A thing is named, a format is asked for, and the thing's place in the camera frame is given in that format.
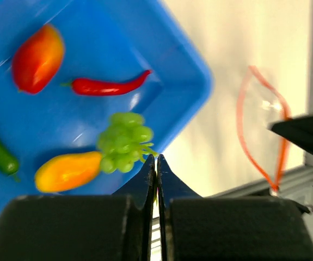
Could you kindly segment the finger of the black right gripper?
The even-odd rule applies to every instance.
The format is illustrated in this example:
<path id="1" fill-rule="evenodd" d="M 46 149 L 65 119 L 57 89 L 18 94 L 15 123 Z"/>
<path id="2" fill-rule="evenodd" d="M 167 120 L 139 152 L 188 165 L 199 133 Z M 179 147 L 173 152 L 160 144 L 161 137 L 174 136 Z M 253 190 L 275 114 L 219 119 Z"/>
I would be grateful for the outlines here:
<path id="1" fill-rule="evenodd" d="M 313 114 L 273 122 L 269 129 L 313 155 Z"/>

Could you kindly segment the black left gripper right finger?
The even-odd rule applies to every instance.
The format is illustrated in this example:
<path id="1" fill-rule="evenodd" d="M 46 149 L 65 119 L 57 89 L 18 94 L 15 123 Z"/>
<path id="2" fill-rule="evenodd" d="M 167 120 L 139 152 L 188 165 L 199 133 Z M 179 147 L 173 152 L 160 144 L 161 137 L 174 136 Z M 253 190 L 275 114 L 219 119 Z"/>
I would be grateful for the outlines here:
<path id="1" fill-rule="evenodd" d="M 273 196 L 203 198 L 157 160 L 163 260 L 313 260 L 305 206 Z"/>

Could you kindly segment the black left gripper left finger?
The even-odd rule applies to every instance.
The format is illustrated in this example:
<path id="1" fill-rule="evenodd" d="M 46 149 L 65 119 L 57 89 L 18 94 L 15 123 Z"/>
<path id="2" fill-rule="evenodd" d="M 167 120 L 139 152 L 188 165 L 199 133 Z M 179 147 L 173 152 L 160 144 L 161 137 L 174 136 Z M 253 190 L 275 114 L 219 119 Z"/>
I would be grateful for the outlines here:
<path id="1" fill-rule="evenodd" d="M 0 260 L 149 260 L 155 158 L 112 195 L 22 196 L 0 215 Z"/>

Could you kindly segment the clear zip top bag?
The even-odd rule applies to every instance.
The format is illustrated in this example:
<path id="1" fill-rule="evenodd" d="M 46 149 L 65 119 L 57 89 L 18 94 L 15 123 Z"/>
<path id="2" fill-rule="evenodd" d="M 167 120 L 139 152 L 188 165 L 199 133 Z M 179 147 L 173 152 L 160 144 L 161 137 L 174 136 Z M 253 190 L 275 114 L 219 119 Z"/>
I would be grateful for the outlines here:
<path id="1" fill-rule="evenodd" d="M 238 91 L 236 133 L 244 154 L 267 181 L 272 196 L 280 194 L 290 143 L 271 128 L 290 118 L 290 106 L 283 96 L 256 66 L 248 66 Z"/>

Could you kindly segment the yellow orange mango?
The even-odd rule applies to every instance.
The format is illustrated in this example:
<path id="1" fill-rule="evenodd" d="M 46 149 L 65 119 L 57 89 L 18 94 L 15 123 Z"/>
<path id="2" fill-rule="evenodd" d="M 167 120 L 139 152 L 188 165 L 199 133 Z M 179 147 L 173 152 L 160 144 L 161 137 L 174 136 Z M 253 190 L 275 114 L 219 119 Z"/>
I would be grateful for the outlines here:
<path id="1" fill-rule="evenodd" d="M 91 182 L 100 171 L 102 154 L 98 151 L 56 156 L 35 173 L 36 188 L 43 193 L 62 192 Z"/>

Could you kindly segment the green grape bunch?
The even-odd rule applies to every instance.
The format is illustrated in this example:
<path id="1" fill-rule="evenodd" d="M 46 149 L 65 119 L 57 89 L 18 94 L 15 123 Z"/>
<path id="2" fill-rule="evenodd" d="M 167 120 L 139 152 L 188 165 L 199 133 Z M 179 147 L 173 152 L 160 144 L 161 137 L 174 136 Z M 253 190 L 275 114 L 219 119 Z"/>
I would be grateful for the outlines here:
<path id="1" fill-rule="evenodd" d="M 102 153 L 100 170 L 111 174 L 118 170 L 130 172 L 135 163 L 145 162 L 145 157 L 158 155 L 152 149 L 154 132 L 145 125 L 145 118 L 133 112 L 115 113 L 109 126 L 99 134 L 96 147 Z"/>

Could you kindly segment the red chili pepper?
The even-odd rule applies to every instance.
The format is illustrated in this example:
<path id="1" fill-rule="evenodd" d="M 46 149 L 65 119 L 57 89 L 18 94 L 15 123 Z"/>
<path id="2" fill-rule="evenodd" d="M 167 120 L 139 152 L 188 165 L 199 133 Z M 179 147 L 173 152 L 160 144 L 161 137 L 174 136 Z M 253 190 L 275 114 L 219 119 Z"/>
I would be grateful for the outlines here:
<path id="1" fill-rule="evenodd" d="M 151 70 L 146 70 L 138 77 L 123 83 L 76 78 L 71 82 L 62 83 L 61 86 L 69 86 L 77 95 L 118 96 L 127 94 L 141 87 L 151 73 Z"/>

